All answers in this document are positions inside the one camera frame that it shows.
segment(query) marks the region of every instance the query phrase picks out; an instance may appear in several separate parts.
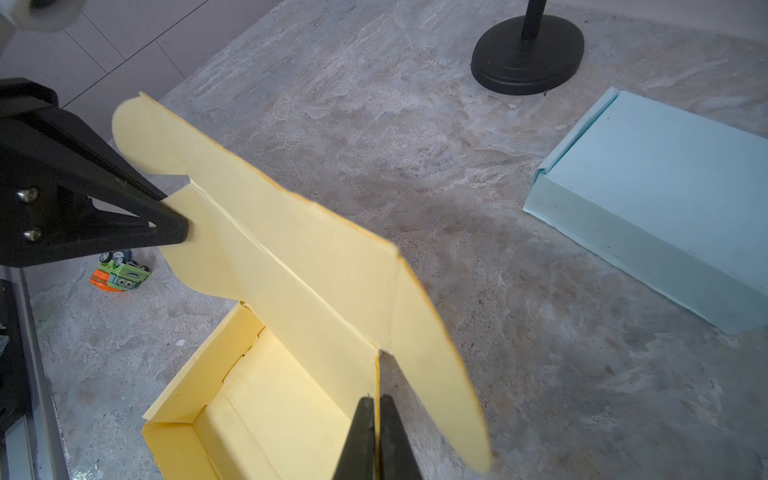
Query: tile grout line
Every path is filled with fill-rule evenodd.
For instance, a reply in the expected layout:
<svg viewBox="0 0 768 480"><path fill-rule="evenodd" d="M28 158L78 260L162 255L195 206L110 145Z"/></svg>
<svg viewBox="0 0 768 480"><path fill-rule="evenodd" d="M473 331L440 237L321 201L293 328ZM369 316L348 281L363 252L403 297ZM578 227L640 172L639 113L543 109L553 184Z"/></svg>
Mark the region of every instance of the tile grout line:
<svg viewBox="0 0 768 480"><path fill-rule="evenodd" d="M109 45L112 45L112 42L111 42L111 41L109 41L109 38L107 38L107 35L104 35L103 33L101 33L101 30L99 30L99 29L98 29L98 27L96 26L96 24L95 24L94 22L92 22L90 18L88 18L88 16L85 14L85 12L82 12L82 14L83 14L83 16L85 17L85 19L86 19L86 20L88 20L89 22L91 22L91 25L93 25L93 26L94 26L94 28L96 28L96 31L97 31L97 32L99 32L99 33L101 34L101 36L102 36L102 37L104 37L104 40L106 40L106 41L107 41L107 43L108 43ZM117 48L117 47L115 47L114 45L112 45L112 48L114 48L114 50L115 50L115 51L118 53L118 55L120 55L120 56L123 58L123 61L127 60L127 58L125 58L125 55L123 55L122 53L120 53L120 51L118 50L118 48Z"/></svg>
<svg viewBox="0 0 768 480"><path fill-rule="evenodd" d="M160 42L157 41L157 38L155 38L153 40L153 42L155 42L157 44L157 46L160 48L160 51L163 52L163 55L165 55L168 58L168 61L170 62L170 64L173 65L174 68L176 68L176 71L179 72L179 75L181 75L182 78L187 78L183 73L181 73L181 70L179 70L179 68L176 66L176 64L174 63L173 59L170 57L170 55L165 53L165 50L163 49L163 45L160 45Z"/></svg>
<svg viewBox="0 0 768 480"><path fill-rule="evenodd" d="M124 60L123 60L123 61L122 61L122 62L121 62L121 63L120 63L120 64L119 64L117 67L115 67L115 68L113 68L111 71L109 71L109 72L108 72L108 73L107 73L107 74L106 74L104 77L101 77L101 78L99 78L99 79L98 79L98 80L97 80L95 83L91 84L91 85L90 85L88 88L86 88L85 90L83 90L82 92L80 92L79 94L77 94L77 96L76 96L76 97L72 98L70 101L68 101L68 102L67 102L67 103L66 103L66 104L65 104L63 107L61 107L61 108L65 108L67 105L69 105L69 104L70 104L70 103L72 103L73 101L77 100L77 99L78 99L78 98L79 98L81 95L83 95L83 94L84 94L86 91L89 91L89 90L91 90L91 89L92 89L92 88L93 88L93 87L94 87L94 86L95 86L95 85L96 85L98 82L100 82L100 81L104 80L106 77L108 77L108 76L109 76L109 74L110 74L110 73L112 73L113 71L116 71L118 68L120 68L120 67L121 67L121 66L122 66L122 65L123 65L125 62L127 62L128 60L131 60L131 59L132 59L132 58L133 58L133 57L134 57L136 54L138 54L138 52L139 52L139 51L142 51L142 50L144 50L146 47L148 47L149 45L152 45L152 43L153 43L153 42L157 43L157 39L158 39L158 38L160 38L161 36L163 36L163 34L165 34L165 33L166 33L168 30L171 30L173 27L175 27L176 25L178 25L178 24L179 24L179 22L181 22L182 20L184 20L186 17L188 17L188 16L192 15L193 13L195 13L195 11L196 11L198 8L202 7L203 5L207 4L208 2L209 2L209 0L205 0L205 2L203 2L203 3L199 4L197 7L195 7L195 8L194 8L194 10L192 10L192 12L189 12L189 13L187 13L185 16L183 16L183 17L179 18L178 22L176 22L176 23L174 23L173 25L171 25L170 27L166 28L166 29L165 29L165 30L164 30L162 33L160 33L160 34L159 34L157 37L153 38L153 39L152 39L152 40L151 40L149 43L147 43L145 46L143 46L143 47L139 48L139 50L138 50L136 53L134 53L133 55L131 55L131 56L130 56L130 57L128 57L128 58L125 58L125 56L124 56L122 53L120 53L120 51L118 50L118 48L117 48L117 47L115 47L114 45L112 45L112 42L111 42L111 41L109 41L109 38L107 38L107 36L106 36L106 35L104 35L103 33L101 33L101 30L99 30L99 29L98 29L98 27L96 26L96 24L95 24L94 22L91 22L91 19L90 19L90 18L88 18L88 17L87 17L87 15L86 15L85 13L83 13L83 16L84 16L84 17L86 17L86 18L88 19L88 21L89 21L89 22L91 22L91 25L93 25L93 26L94 26L94 28L96 28L96 30L98 30L98 32L99 32L99 33L101 33L101 36L102 36L102 37L104 37L104 40L106 40L107 42L109 42L109 45L112 45L112 48L114 48L114 50L115 50L115 51L116 51L116 52L117 52L117 53L118 53L118 54L119 54L121 57L123 57L123 58L125 58L125 59L124 59ZM162 48L162 47L160 47L160 50L162 50L163 54L164 54L166 57L168 57L168 60L170 60L170 63L171 63L173 66L174 66L174 68L176 68L176 70L178 70L178 71L179 71L179 74L181 74L181 77L182 77L182 78L187 78L187 77L184 77L184 74L183 74L183 73L181 73L181 70L179 70L179 68L178 68L178 67L177 67L177 66L174 64L174 61L170 59L170 56L168 56L168 54L167 54L167 53L165 53L165 50L163 50L163 48Z"/></svg>
<svg viewBox="0 0 768 480"><path fill-rule="evenodd" d="M120 63L120 64L119 64L117 67L113 68L113 69L112 69L112 71L110 71L109 73L107 73L105 76L103 76L103 77L99 78L98 80L96 80L96 82L94 82L94 83L92 83L91 85L89 85L89 86L88 86L88 88L86 88L85 90L83 90L82 92L80 92L80 93L77 95L77 97L75 97L75 98L72 98L70 101L68 101L68 102L67 102L67 103L64 105L64 107L66 107L67 105L69 105L69 104L70 104L70 103L72 103L73 101L77 100L77 99L78 99L78 98L79 98L81 95L83 95L83 94L84 94L86 91L89 91L89 90L91 90L91 89L92 89L92 88L93 88L93 87L94 87L94 86L95 86L95 85L96 85L98 82L100 82L100 81L104 80L106 77L110 76L110 75L112 74L112 72L115 72L115 71L117 71L117 70L118 70L118 68L120 68L121 66L123 66L123 64L127 63L127 62L128 62L129 60L131 60L133 57L135 57L136 55L139 55L139 52L141 52L142 50L144 50L146 47L148 47L148 46L152 45L152 42L154 42L154 40L153 40L153 41L151 41L151 42L149 42L148 44L146 44L144 47L141 47L141 48L139 49L139 51L137 51L136 53L134 53L134 54L133 54L133 55L131 55L130 57L128 57L128 58L126 58L125 60L123 60L123 61L122 61L122 63Z"/></svg>
<svg viewBox="0 0 768 480"><path fill-rule="evenodd" d="M104 68L104 67L102 67L102 66L101 66L101 64L100 64L99 62L97 62L95 58L91 57L91 54L89 54L89 53L88 53L88 50L86 50L85 48L83 48L83 46L82 46L82 45L80 45L80 44L78 43L78 41L77 41L77 40L75 40L75 39L74 39L74 37L73 37L72 35L70 35L70 34L69 34L69 32L68 32L68 31L66 31L66 30L65 30L65 29L63 29L63 28L62 28L61 30L62 30L62 31L65 33L65 34L67 34L67 36L68 36L69 38L71 38L71 39L72 39L72 41L74 42L74 44L75 44L75 45L77 45L78 47L80 47L80 49L81 49L82 51L84 51L84 52L85 52L85 54L86 54L86 55L87 55L87 56L88 56L88 57L89 57L91 60L93 60L93 61L94 61L94 63L95 63L96 65L98 65L98 67L99 67L99 68L100 68L100 69L101 69L101 70L104 72L104 74L101 76L101 78L104 78L104 77L106 77L106 76L107 76L107 74L109 73L109 72L107 71L107 69L106 69L106 68Z"/></svg>
<svg viewBox="0 0 768 480"><path fill-rule="evenodd" d="M192 15L193 13L195 13L195 12L197 11L197 9L198 9L198 8L200 8L200 7L202 7L203 5L207 4L209 1L210 1L210 0L205 0L205 2L203 2L203 3L199 4L197 7L195 7L195 8L194 8L194 10L192 10L192 12L189 12L189 13L187 13L185 16L183 16L183 17L179 18L178 22L174 23L174 24L173 24L173 25L171 25L170 27L168 27L168 28L166 28L165 30L163 30L163 32L162 32L162 33L160 33L160 34L159 34L157 37L155 37L153 41L156 41L158 38L160 38L160 37L162 37L163 35L165 35L165 34L166 34L166 33L167 33L169 30L171 30L171 29L172 29L173 27L175 27L176 25L179 25L179 23L181 23L181 21L182 21L182 20L184 20L186 17L188 17L188 16Z"/></svg>

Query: black bracket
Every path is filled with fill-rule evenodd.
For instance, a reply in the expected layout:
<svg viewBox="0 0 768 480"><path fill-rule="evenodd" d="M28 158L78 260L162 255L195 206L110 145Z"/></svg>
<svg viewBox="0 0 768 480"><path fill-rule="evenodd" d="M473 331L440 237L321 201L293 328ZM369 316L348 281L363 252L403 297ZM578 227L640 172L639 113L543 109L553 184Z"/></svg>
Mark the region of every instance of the black bracket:
<svg viewBox="0 0 768 480"><path fill-rule="evenodd" d="M0 264L181 243L187 219L50 88L0 80ZM99 210L91 198L133 215Z"/></svg>
<svg viewBox="0 0 768 480"><path fill-rule="evenodd" d="M349 426L333 480L375 480L374 415L373 399L361 398L352 425ZM419 464L416 463L408 436L402 427L395 400L389 395L381 398L381 430L380 480L422 480Z"/></svg>
<svg viewBox="0 0 768 480"><path fill-rule="evenodd" d="M13 283L0 279L0 435L31 409Z"/></svg>

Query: light blue foam block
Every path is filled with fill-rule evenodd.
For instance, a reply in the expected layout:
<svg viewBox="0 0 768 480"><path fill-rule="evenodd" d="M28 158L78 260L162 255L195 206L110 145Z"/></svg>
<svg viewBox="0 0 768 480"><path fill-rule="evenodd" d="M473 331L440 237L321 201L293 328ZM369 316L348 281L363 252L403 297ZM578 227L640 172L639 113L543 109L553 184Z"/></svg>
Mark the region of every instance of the light blue foam block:
<svg viewBox="0 0 768 480"><path fill-rule="evenodd" d="M768 324L768 140L609 90L525 211L728 333Z"/></svg>

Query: white tile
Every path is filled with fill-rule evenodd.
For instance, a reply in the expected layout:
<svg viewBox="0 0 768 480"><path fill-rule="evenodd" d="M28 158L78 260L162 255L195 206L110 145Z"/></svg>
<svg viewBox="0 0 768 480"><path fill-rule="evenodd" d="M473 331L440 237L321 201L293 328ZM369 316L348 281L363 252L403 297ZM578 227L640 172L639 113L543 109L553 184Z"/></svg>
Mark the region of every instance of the white tile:
<svg viewBox="0 0 768 480"><path fill-rule="evenodd" d="M82 13L73 25L65 28L65 31L107 72L113 71L125 60L123 55L120 55L120 52Z"/></svg>
<svg viewBox="0 0 768 480"><path fill-rule="evenodd" d="M83 13L125 58L130 57L204 0L89 0Z"/></svg>
<svg viewBox="0 0 768 480"><path fill-rule="evenodd" d="M280 0L208 0L163 33L157 43L186 77L278 3Z"/></svg>
<svg viewBox="0 0 768 480"><path fill-rule="evenodd" d="M157 100L184 77L154 41L115 68L65 108L80 117L105 140L112 137L112 114L139 91Z"/></svg>
<svg viewBox="0 0 768 480"><path fill-rule="evenodd" d="M53 88L60 105L105 74L65 31L19 30L0 55L0 78L24 77Z"/></svg>

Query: open box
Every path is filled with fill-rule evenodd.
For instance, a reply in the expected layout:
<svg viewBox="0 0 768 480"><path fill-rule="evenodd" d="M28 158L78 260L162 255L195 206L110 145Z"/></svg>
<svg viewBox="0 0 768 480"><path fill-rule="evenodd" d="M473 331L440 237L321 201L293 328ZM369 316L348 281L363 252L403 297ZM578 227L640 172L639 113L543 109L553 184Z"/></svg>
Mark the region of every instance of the open box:
<svg viewBox="0 0 768 480"><path fill-rule="evenodd" d="M435 424L480 472L475 390L418 279L386 240L274 183L147 96L113 118L122 154L186 174L163 200L190 221L161 247L190 288L239 300L145 414L166 478L330 478L360 398L394 355Z"/></svg>
<svg viewBox="0 0 768 480"><path fill-rule="evenodd" d="M768 324L768 140L611 88L524 210L727 333Z"/></svg>

